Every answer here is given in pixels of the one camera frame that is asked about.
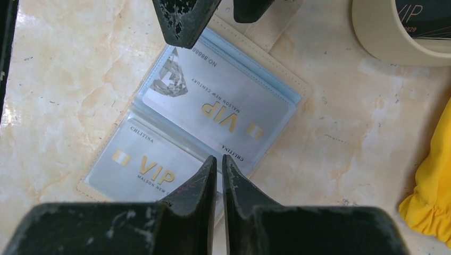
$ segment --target marble surface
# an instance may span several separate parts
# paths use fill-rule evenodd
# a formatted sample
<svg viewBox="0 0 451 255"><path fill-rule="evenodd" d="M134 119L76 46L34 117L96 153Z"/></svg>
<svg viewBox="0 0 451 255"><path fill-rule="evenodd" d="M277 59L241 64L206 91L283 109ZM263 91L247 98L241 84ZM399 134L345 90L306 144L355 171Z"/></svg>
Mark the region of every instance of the marble surface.
<svg viewBox="0 0 451 255"><path fill-rule="evenodd" d="M396 210L451 97L451 69L371 57L350 6L305 0L265 39L313 94L252 181L285 205L380 207L412 254L449 254ZM87 200L75 187L164 46L151 1L20 1L0 127L0 250L33 205ZM225 245L221 222L214 253Z"/></svg>

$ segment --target gold rectangle logo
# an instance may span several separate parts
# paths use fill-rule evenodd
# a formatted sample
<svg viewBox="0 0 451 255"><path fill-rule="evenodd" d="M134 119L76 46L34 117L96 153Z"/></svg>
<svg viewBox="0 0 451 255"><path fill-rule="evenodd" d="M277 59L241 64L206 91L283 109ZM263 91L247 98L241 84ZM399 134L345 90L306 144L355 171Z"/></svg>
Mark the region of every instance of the gold rectangle logo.
<svg viewBox="0 0 451 255"><path fill-rule="evenodd" d="M117 149L111 159L123 166L126 166L128 164L128 161L130 160L130 156L128 156L121 149Z"/></svg>

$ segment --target diamond graphic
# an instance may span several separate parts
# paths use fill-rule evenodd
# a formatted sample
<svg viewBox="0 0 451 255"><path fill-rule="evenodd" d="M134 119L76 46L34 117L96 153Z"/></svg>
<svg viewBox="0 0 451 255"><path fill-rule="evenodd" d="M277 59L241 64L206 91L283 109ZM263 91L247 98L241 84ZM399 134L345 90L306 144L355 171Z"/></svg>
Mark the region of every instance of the diamond graphic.
<svg viewBox="0 0 451 255"><path fill-rule="evenodd" d="M152 82L151 89L170 97L178 97L188 93L182 68L178 61L179 54L177 49L174 48L171 56L169 56L159 72L159 79L155 79Z"/></svg>

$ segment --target yellow cloth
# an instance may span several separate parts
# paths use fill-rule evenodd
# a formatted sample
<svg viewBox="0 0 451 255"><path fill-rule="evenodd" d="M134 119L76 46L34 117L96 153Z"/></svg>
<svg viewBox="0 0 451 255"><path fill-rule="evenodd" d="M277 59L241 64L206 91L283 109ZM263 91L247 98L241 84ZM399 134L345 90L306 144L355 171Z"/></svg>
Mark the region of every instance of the yellow cloth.
<svg viewBox="0 0 451 255"><path fill-rule="evenodd" d="M399 213L411 229L433 235L451 248L451 100L415 180L413 194L399 205Z"/></svg>

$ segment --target silver card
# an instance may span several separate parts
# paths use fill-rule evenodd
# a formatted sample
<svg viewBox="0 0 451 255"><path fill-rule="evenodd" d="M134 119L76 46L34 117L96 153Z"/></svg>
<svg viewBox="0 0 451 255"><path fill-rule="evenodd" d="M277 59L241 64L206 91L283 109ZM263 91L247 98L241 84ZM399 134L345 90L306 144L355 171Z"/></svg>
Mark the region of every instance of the silver card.
<svg viewBox="0 0 451 255"><path fill-rule="evenodd" d="M295 111L293 103L200 41L193 49L173 48L163 61L146 81L143 103L219 154L233 156L244 172Z"/></svg>
<svg viewBox="0 0 451 255"><path fill-rule="evenodd" d="M202 162L130 118L116 131L85 183L116 201L159 200Z"/></svg>

